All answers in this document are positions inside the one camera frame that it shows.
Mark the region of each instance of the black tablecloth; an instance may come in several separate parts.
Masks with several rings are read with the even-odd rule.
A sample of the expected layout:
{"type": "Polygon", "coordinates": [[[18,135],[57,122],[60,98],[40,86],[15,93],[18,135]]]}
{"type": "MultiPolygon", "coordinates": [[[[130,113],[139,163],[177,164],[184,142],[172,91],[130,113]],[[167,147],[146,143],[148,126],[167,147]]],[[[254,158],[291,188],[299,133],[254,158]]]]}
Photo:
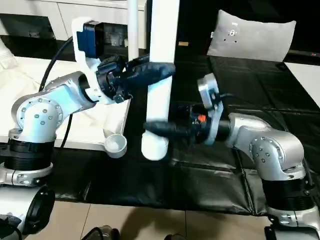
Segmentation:
{"type": "MultiPolygon", "coordinates": [[[[213,69],[221,92],[262,106],[300,139],[318,183],[320,109],[284,63],[177,55],[175,64],[172,103],[201,103],[197,79],[213,69]]],[[[62,149],[59,158],[53,158],[49,186],[58,200],[254,216],[266,213],[262,183],[253,162],[222,142],[187,146],[171,141],[163,160],[145,159],[141,135],[146,102],[147,89],[138,90],[124,130],[128,141],[124,157],[111,159],[101,151],[62,149]]],[[[227,99],[224,108],[225,114],[256,115],[279,127],[251,104],[227,99]]]]}

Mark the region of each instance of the white pillow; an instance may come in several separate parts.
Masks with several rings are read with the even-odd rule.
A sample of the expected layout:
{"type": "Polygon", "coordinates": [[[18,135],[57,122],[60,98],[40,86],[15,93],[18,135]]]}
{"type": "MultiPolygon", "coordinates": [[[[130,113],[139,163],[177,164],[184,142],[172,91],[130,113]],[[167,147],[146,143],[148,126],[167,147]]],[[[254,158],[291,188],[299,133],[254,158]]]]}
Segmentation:
{"type": "Polygon", "coordinates": [[[296,21],[247,21],[219,10],[207,55],[282,62],[289,51],[295,26],[296,21]]]}

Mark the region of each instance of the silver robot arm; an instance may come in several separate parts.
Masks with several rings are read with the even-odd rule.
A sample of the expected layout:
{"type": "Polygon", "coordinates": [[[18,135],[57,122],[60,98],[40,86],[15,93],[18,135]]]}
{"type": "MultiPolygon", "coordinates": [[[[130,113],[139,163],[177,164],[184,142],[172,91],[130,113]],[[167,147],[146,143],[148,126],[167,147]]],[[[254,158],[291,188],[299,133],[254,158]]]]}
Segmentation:
{"type": "Polygon", "coordinates": [[[101,104],[121,103],[136,88],[147,87],[175,72],[172,63],[143,56],[127,62],[103,55],[103,23],[78,18],[72,23],[75,59],[81,71],[49,82],[40,92],[19,98],[11,114],[16,128],[0,150],[0,240],[36,234],[49,222],[55,193],[46,184],[53,169],[56,130],[70,116],[101,104]]]}
{"type": "Polygon", "coordinates": [[[188,127],[175,123],[146,122],[156,135],[185,137],[192,143],[223,141],[254,162],[266,198],[270,227],[267,240],[319,240],[320,216],[303,165],[304,148],[293,134],[273,129],[259,117],[230,113],[221,119],[223,104],[213,73],[198,80],[203,105],[188,107],[188,127]]]}
{"type": "Polygon", "coordinates": [[[18,128],[9,132],[9,138],[32,143],[55,141],[57,128],[70,114],[96,105],[84,95],[82,78],[86,76],[77,71],[51,81],[41,92],[19,98],[11,110],[18,128]]]}
{"type": "Polygon", "coordinates": [[[266,231],[276,239],[319,239],[320,215],[306,188],[301,142],[255,116],[230,113],[229,121],[227,146],[248,155],[262,180],[266,211],[275,226],[266,231]]]}

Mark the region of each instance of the white pole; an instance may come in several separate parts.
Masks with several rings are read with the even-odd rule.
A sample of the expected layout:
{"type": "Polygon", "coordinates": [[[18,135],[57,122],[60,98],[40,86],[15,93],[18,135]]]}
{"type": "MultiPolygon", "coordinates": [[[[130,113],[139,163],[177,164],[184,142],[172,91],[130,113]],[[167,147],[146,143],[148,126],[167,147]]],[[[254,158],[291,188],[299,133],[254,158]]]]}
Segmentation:
{"type": "MultiPolygon", "coordinates": [[[[150,62],[175,60],[179,0],[153,0],[150,62]]],[[[168,121],[172,77],[148,87],[146,120],[168,121]]],[[[149,131],[142,135],[141,151],[149,160],[160,160],[168,151],[168,139],[149,131]]]]}
{"type": "Polygon", "coordinates": [[[128,0],[128,56],[129,61],[139,56],[138,0],[128,0]]]}

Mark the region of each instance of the white cup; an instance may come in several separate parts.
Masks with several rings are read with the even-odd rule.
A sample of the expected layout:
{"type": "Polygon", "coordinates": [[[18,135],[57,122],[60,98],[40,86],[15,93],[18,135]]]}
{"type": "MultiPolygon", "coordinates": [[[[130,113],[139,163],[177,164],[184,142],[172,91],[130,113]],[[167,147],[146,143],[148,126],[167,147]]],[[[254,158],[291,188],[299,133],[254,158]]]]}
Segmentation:
{"type": "Polygon", "coordinates": [[[121,158],[127,152],[127,139],[121,134],[112,134],[105,139],[104,149],[109,157],[121,158]]]}

